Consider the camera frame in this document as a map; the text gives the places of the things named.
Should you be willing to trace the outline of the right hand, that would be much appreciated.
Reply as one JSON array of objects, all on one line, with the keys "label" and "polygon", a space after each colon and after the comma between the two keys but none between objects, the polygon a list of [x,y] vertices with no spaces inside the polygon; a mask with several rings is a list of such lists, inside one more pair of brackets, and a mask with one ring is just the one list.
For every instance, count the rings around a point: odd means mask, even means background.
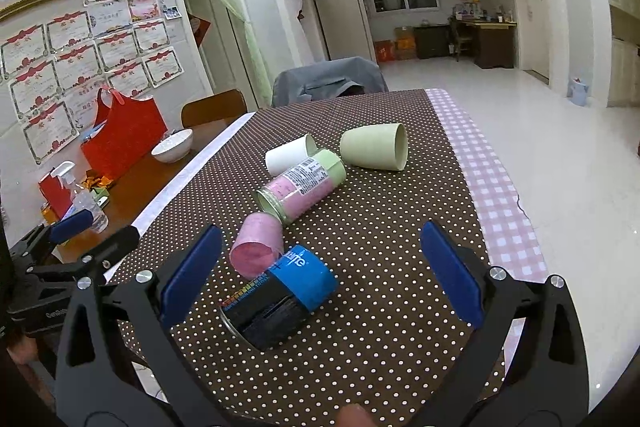
[{"label": "right hand", "polygon": [[336,427],[376,427],[370,413],[359,404],[341,407],[336,415]]}]

